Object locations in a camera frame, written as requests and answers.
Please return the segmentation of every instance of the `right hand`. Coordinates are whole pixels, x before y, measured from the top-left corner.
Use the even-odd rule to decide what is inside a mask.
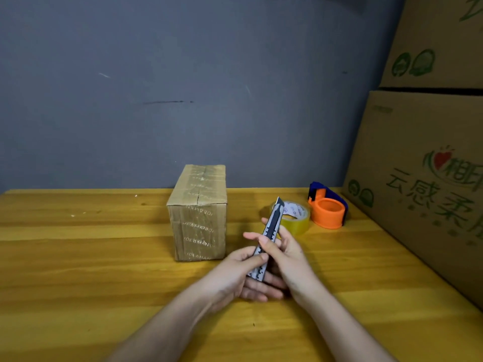
[[[262,218],[262,222],[266,225],[268,220]],[[320,280],[292,234],[283,225],[280,225],[278,233],[281,237],[280,249],[277,244],[262,234],[247,232],[243,236],[246,239],[258,241],[261,248],[274,259],[293,298],[300,304],[302,298],[309,294],[315,285],[320,284]]]

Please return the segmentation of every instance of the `large cardboard box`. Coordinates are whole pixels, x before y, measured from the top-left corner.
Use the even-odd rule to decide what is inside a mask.
[[[343,193],[483,308],[483,97],[371,92]]]
[[[167,206],[177,261],[225,256],[226,180],[224,165],[186,165]]]
[[[381,87],[483,88],[483,0],[406,0]]]

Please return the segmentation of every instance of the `hand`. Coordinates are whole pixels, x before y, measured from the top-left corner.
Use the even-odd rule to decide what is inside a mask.
[[[197,282],[200,290],[208,294],[210,312],[221,310],[237,297],[261,302],[268,301],[268,297],[283,298],[282,291],[275,288],[287,288],[281,278],[266,272],[264,281],[275,286],[272,287],[246,276],[269,259],[268,254],[264,253],[252,256],[255,249],[255,246],[250,246],[233,251]]]
[[[262,218],[262,222],[266,225],[268,220]],[[262,249],[275,260],[292,296],[300,304],[303,296],[308,294],[315,284],[320,284],[320,281],[292,234],[283,225],[280,225],[278,233],[281,241],[276,239],[276,243],[258,233],[244,233],[243,236],[258,241]]]

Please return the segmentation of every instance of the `red heart logo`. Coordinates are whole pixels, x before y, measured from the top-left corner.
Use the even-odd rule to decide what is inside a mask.
[[[438,152],[434,155],[434,167],[436,170],[439,170],[451,158],[451,155],[451,151]]]

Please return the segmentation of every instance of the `left hand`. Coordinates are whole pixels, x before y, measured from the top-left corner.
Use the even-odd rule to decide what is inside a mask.
[[[267,302],[269,297],[284,297],[280,289],[286,289],[287,285],[280,277],[268,271],[264,277],[266,283],[247,277],[248,272],[260,267],[269,259],[266,253],[252,256],[255,248],[250,246],[233,251],[198,281],[202,292],[207,292],[210,298],[210,312],[221,310],[237,297],[261,302]]]

